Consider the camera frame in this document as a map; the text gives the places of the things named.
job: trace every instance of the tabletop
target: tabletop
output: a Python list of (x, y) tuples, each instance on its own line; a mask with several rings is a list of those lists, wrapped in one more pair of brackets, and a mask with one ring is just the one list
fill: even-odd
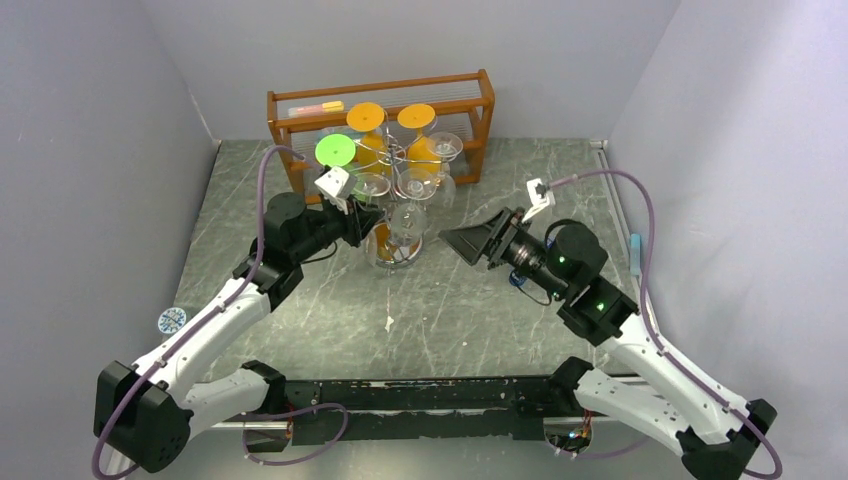
[[(175, 305), (196, 314), (231, 277), (255, 237), (256, 182), (266, 141), (225, 141), (192, 235)], [(438, 231), (481, 223), (504, 206), (529, 207), (525, 182), (598, 168), (586, 140), (491, 139), (483, 178), (460, 185), (448, 215), (431, 218), (420, 258), (387, 271), (361, 249), (339, 243), (330, 259), (304, 265), (304, 280), (270, 316), (250, 327), (207, 373), (212, 381), (257, 359), (290, 379), (400, 379), (550, 374), (569, 356), (608, 374), (631, 373), (574, 336), (556, 315), (526, 298), (509, 266), (471, 267), (437, 238)], [(266, 198), (290, 191), (272, 161)], [(610, 254), (602, 274), (636, 298), (612, 193), (599, 177), (556, 191), (556, 205), (531, 233), (560, 218), (584, 222)], [(528, 287), (543, 298), (543, 292)]]

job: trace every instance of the yellow marker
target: yellow marker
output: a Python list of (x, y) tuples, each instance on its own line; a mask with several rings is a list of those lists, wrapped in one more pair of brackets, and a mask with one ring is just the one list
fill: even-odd
[(338, 113), (344, 111), (344, 102), (326, 102), (318, 105), (307, 105), (305, 107), (292, 107), (289, 109), (289, 117), (305, 117), (307, 115), (320, 115), (322, 113)]

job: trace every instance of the gray wall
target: gray wall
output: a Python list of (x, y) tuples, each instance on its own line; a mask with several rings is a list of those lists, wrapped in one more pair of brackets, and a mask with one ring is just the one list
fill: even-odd
[(684, 1), (610, 139), (656, 202), (663, 331), (777, 407), (789, 479), (848, 471), (846, 45), (838, 0)]
[(0, 12), (0, 476), (91, 478), (97, 375), (155, 345), (215, 145), (138, 2)]
[(216, 138), (265, 92), (486, 68), (493, 136), (608, 138), (679, 0), (144, 0)]

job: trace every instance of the wooden shelf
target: wooden shelf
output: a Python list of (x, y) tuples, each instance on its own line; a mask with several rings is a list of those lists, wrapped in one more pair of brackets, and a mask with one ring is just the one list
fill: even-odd
[[(319, 97), (327, 98), (318, 101), (301, 101)], [(319, 88), (288, 93), (268, 92), (267, 100), (268, 128), (271, 131), (271, 137), (276, 144), (288, 147), (293, 147), (293, 134), (316, 132), (328, 127), (345, 125), (347, 113), (280, 118), (278, 115), (278, 104), (280, 102), (288, 103), (288, 106), (298, 106), (342, 100), (345, 102), (345, 106), (350, 108), (361, 101), (373, 101), (386, 108), (389, 121), (396, 120), (398, 113), (404, 107), (414, 103), (429, 104), (440, 119), (449, 115), (465, 115), (468, 119), (466, 125), (470, 125), (470, 132), (465, 135), (463, 151), (470, 168), (470, 174), (455, 179), (456, 183), (461, 185), (480, 181), (486, 144), (489, 140), (492, 113), (495, 107), (495, 92), (486, 71), (479, 70), (476, 73), (462, 75)], [(305, 193), (303, 173), (312, 168), (310, 164), (294, 161), (291, 155), (284, 152), (280, 152), (280, 158), (294, 191)], [(306, 201), (308, 204), (319, 203), (320, 197), (308, 195)]]

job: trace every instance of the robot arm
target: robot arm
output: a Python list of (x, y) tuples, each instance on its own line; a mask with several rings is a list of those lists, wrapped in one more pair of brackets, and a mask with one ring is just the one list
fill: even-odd
[[(535, 199), (531, 214), (551, 201), (543, 192), (534, 195), (540, 184), (528, 182)], [(608, 254), (585, 225), (559, 220), (543, 239), (528, 228), (523, 210), (504, 208), (483, 224), (439, 236), (470, 265), (482, 257), (490, 269), (510, 264), (550, 299), (562, 302), (557, 315), (575, 335), (631, 367), (662, 396), (627, 386), (571, 357), (550, 378), (559, 401), (603, 413), (654, 438), (681, 456), (696, 478), (739, 478), (760, 444), (746, 422), (765, 434), (777, 416), (774, 408), (731, 392), (668, 340), (649, 332), (637, 305), (600, 276)], [(546, 246), (556, 228), (553, 242)], [(702, 385), (721, 392), (726, 403)]]
[[(534, 185), (541, 182), (531, 183), (528, 190), (532, 198)], [(258, 361), (242, 365), (223, 379), (198, 382), (233, 340), (294, 290), (303, 279), (302, 262), (338, 239), (358, 246), (380, 220), (379, 212), (363, 210), (348, 197), (350, 182), (341, 169), (329, 171), (316, 185), (324, 194), (322, 211), (307, 210), (297, 194), (271, 199), (264, 214), (265, 253), (251, 283), (242, 288), (256, 263), (257, 241), (233, 272), (234, 278), (192, 320), (209, 317), (203, 328), (184, 338), (192, 330), (189, 322), (131, 367), (112, 362), (101, 372), (95, 435), (104, 430), (127, 392), (139, 384), (143, 377), (137, 372), (148, 371), (153, 365), (159, 369), (131, 396), (107, 438), (110, 445), (148, 472), (165, 468), (191, 438), (218, 422), (242, 412), (288, 411), (286, 378)], [(535, 214), (552, 202), (553, 197), (545, 195), (541, 202), (534, 202), (529, 213)], [(485, 256), (489, 268), (512, 265), (551, 299), (562, 302), (557, 314), (574, 334), (629, 365), (662, 396), (628, 386), (571, 357), (547, 379), (546, 398), (559, 404), (556, 411), (588, 409), (620, 420), (679, 455), (696, 478), (739, 478), (759, 446), (759, 438), (776, 417), (771, 405), (763, 400), (747, 402), (710, 378), (667, 340), (649, 332), (636, 304), (600, 276), (607, 252), (585, 225), (573, 220), (555, 222), (545, 239), (555, 228), (560, 229), (548, 247), (528, 233), (527, 219), (522, 210), (505, 208), (482, 225), (446, 230), (439, 236), (469, 264)], [(224, 305), (224, 299), (236, 291), (241, 293)], [(185, 343), (164, 362), (161, 352), (176, 342)], [(683, 365), (690, 375), (673, 362)], [(409, 391), (402, 383), (388, 390)], [(720, 390), (726, 403), (710, 396), (699, 383)], [(421, 388), (414, 382), (411, 386)], [(502, 392), (496, 398), (509, 401)], [(738, 412), (745, 415), (744, 420), (736, 415)], [(759, 429), (759, 437), (748, 424)]]
[[(316, 182), (324, 193), (323, 210), (308, 210), (303, 197), (283, 193), (268, 202), (264, 215), (264, 255), (251, 283), (242, 288), (256, 261), (257, 241), (215, 298), (183, 329), (142, 356), (131, 367), (112, 362), (97, 384), (94, 433), (108, 419), (140, 378), (159, 368), (133, 395), (107, 442), (154, 473), (169, 465), (186, 443), (212, 425), (242, 412), (282, 413), (286, 378), (257, 361), (248, 362), (223, 379), (198, 383), (212, 362), (247, 328), (262, 320), (291, 294), (303, 279), (303, 261), (341, 239), (357, 247), (382, 214), (367, 211), (349, 197), (352, 179), (332, 169)], [(189, 337), (192, 323), (211, 315)], [(182, 343), (167, 362), (162, 352)]]

